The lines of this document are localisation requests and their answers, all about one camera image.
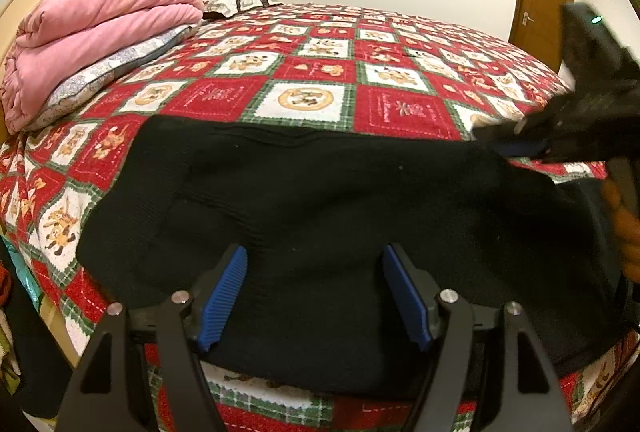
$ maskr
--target folded blanket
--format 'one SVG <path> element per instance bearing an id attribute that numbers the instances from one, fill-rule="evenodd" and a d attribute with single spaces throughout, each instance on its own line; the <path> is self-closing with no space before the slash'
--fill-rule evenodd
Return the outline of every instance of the folded blanket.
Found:
<path id="1" fill-rule="evenodd" d="M 15 43 L 40 47 L 121 15 L 172 4 L 204 11 L 202 0 L 43 0 L 20 22 Z"/>
<path id="2" fill-rule="evenodd" d="M 42 47 L 15 46 L 6 58 L 0 86 L 9 134 L 27 126 L 49 94 L 81 68 L 155 34 L 202 19 L 189 4 L 144 9 L 55 40 Z"/>

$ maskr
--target blue gripper pad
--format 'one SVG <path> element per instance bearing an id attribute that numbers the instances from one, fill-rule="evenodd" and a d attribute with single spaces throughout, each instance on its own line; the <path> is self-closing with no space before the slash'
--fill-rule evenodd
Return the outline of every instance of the blue gripper pad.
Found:
<path id="1" fill-rule="evenodd" d="M 238 292 L 244 282 L 247 268 L 246 250 L 238 246 L 231 257 L 223 256 L 221 263 L 211 272 L 208 282 L 212 282 L 213 291 L 202 307 L 200 316 L 200 332 L 197 342 L 201 351 L 209 351 L 211 346 L 220 341 L 226 321 L 238 298 Z"/>
<path id="2" fill-rule="evenodd" d="M 382 266 L 409 338 L 421 351 L 427 350 L 431 343 L 427 309 L 391 245 L 385 246 Z"/>

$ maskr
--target bed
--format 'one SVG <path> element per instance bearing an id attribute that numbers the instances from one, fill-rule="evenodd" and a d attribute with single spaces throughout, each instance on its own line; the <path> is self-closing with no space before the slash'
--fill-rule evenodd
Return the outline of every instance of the bed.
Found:
<path id="1" fill-rule="evenodd" d="M 0 12 L 0 56 L 39 1 L 13 0 Z M 465 140 L 473 126 L 518 119 L 568 90 L 532 56 L 464 26 L 357 6 L 257 8 L 203 22 L 187 41 L 53 125 L 10 139 L 5 131 L 0 219 L 46 295 L 50 329 L 75 363 L 109 302 L 75 261 L 82 224 L 150 115 Z M 604 177 L 597 163 L 518 164 L 555 181 Z M 631 342 L 561 380 L 574 421 L 621 368 Z M 147 352 L 159 423 L 171 430 L 157 355 Z M 398 430 L 410 408 L 313 394 L 212 365 L 204 372 L 230 428 Z M 473 410 L 473 403 L 460 407 L 456 430 L 469 427 Z"/>

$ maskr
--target pillow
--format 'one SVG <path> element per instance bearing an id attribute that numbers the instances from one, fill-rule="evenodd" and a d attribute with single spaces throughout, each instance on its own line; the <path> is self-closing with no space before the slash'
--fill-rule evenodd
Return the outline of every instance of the pillow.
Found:
<path id="1" fill-rule="evenodd" d="M 36 117 L 23 130 L 38 130 L 73 112 L 100 89 L 139 66 L 155 60 L 191 35 L 196 24 L 166 30 L 144 42 L 114 52 L 76 72 L 53 90 Z"/>
<path id="2" fill-rule="evenodd" d="M 231 18 L 233 15 L 257 7 L 269 7 L 282 4 L 278 0 L 202 0 L 204 2 L 204 17 L 215 18 L 222 15 Z"/>

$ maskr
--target black fabric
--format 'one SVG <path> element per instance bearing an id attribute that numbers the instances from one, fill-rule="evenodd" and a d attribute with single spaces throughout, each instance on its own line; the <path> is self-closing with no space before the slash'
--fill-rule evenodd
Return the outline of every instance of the black fabric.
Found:
<path id="1" fill-rule="evenodd" d="M 602 264 L 614 253 L 593 213 L 581 188 L 472 142 L 155 116 L 89 215 L 77 258 L 140 307 L 189 288 L 239 242 L 248 274 L 211 363 L 316 391 L 412 398 L 431 359 L 407 339 L 383 246 L 401 243 L 472 303 L 521 302 L 564 375 L 622 335 Z M 476 352 L 470 393 L 482 344 Z"/>
<path id="2" fill-rule="evenodd" d="M 12 398 L 24 412 L 34 417 L 53 419 L 58 415 L 66 385 L 71 378 L 71 366 L 36 313 L 2 242 L 0 261 L 14 281 L 4 307 L 14 335 L 15 355 L 21 372 L 20 385 Z"/>

